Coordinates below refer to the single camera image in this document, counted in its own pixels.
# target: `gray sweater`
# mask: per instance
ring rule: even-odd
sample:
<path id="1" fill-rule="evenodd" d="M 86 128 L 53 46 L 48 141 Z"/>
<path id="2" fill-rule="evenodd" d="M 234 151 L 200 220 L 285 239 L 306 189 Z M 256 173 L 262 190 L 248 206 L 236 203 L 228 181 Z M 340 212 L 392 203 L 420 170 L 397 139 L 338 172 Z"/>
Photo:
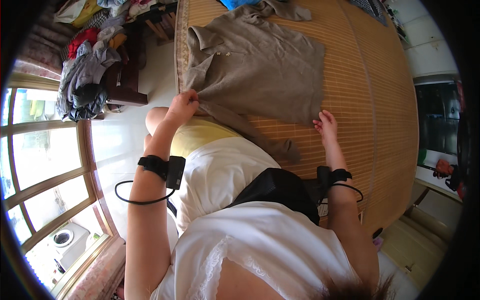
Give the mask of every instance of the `gray sweater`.
<path id="1" fill-rule="evenodd" d="M 198 92 L 200 108 L 271 155 L 296 162 L 300 154 L 289 139 L 267 139 L 240 115 L 270 117 L 312 126 L 323 98 L 324 46 L 300 32 L 268 22 L 276 13 L 309 21 L 310 11 L 264 0 L 242 5 L 205 27 L 188 28 L 190 51 L 185 87 Z"/>

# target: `bed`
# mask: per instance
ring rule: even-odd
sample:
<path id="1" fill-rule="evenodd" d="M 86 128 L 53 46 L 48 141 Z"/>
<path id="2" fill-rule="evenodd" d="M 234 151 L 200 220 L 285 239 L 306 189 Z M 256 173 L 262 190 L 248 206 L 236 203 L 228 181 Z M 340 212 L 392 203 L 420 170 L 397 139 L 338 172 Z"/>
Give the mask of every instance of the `bed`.
<path id="1" fill-rule="evenodd" d="M 291 0 L 312 12 L 312 21 L 269 20 L 325 45 L 322 109 L 338 121 L 338 140 L 370 233 L 385 228 L 406 209 L 415 179 L 418 117 L 407 59 L 391 21 L 384 26 L 346 0 Z M 188 26 L 204 26 L 227 9 L 215 0 L 179 0 L 175 31 L 176 83 L 183 91 Z M 275 140 L 291 138 L 300 149 L 298 164 L 275 159 L 303 179 L 316 178 L 325 164 L 320 135 L 313 129 L 258 116 L 249 121 Z"/>

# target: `person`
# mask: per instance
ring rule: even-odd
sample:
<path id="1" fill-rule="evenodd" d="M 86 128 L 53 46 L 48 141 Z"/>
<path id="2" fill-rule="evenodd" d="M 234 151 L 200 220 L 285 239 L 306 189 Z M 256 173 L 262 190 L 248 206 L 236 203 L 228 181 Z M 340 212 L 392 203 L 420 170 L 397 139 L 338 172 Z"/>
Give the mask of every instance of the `person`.
<path id="1" fill-rule="evenodd" d="M 327 228 L 296 209 L 306 201 L 300 196 L 264 200 L 255 189 L 268 180 L 259 179 L 267 174 L 275 180 L 287 171 L 232 130 L 192 117 L 198 107 L 197 93 L 189 90 L 175 96 L 170 108 L 147 115 L 144 156 L 187 157 L 173 201 L 180 238 L 170 253 L 166 201 L 128 204 L 125 299 L 387 298 L 391 278 L 379 283 L 376 248 L 358 219 L 355 191 L 329 189 Z M 327 166 L 347 170 L 334 116 L 323 110 L 313 124 L 322 135 Z M 292 188 L 293 195 L 303 195 L 293 187 L 296 175 L 289 174 L 292 187 L 277 186 L 279 199 L 291 198 L 284 195 Z M 353 186 L 352 179 L 341 183 Z M 165 195 L 165 182 L 138 167 L 130 200 Z M 243 200 L 236 204 L 238 198 Z"/>

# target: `hair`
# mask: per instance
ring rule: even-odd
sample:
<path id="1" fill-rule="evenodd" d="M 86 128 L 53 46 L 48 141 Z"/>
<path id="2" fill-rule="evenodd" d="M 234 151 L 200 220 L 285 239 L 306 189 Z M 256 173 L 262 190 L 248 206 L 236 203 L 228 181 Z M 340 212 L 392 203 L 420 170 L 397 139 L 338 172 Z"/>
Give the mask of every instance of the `hair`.
<path id="1" fill-rule="evenodd" d="M 336 284 L 332 279 L 324 282 L 321 290 L 312 300 L 393 300 L 395 291 L 389 290 L 393 275 L 381 282 L 375 291 L 361 282 L 347 281 Z"/>

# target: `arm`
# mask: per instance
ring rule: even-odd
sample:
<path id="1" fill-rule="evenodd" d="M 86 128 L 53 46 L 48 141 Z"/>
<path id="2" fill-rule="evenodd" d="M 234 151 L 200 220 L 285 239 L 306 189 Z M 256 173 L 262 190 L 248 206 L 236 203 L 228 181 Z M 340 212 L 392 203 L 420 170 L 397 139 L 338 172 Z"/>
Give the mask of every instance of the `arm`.
<path id="1" fill-rule="evenodd" d="M 167 161 L 175 132 L 192 117 L 197 108 L 198 96 L 195 91 L 175 96 L 144 156 L 155 155 Z M 165 194 L 165 182 L 157 174 L 144 171 L 139 166 L 133 178 L 130 200 L 151 201 Z M 165 201 L 148 205 L 128 204 L 127 235 L 125 299 L 149 299 L 170 266 Z"/>
<path id="2" fill-rule="evenodd" d="M 313 120 L 315 129 L 322 135 L 326 163 L 330 170 L 348 171 L 342 149 L 336 140 L 336 121 L 331 113 L 319 113 L 320 121 Z M 339 181 L 353 186 L 353 180 Z M 371 237 L 358 218 L 355 191 L 344 186 L 333 186 L 328 192 L 328 228 L 340 240 L 348 260 L 364 284 L 376 289 L 379 278 L 378 257 Z"/>

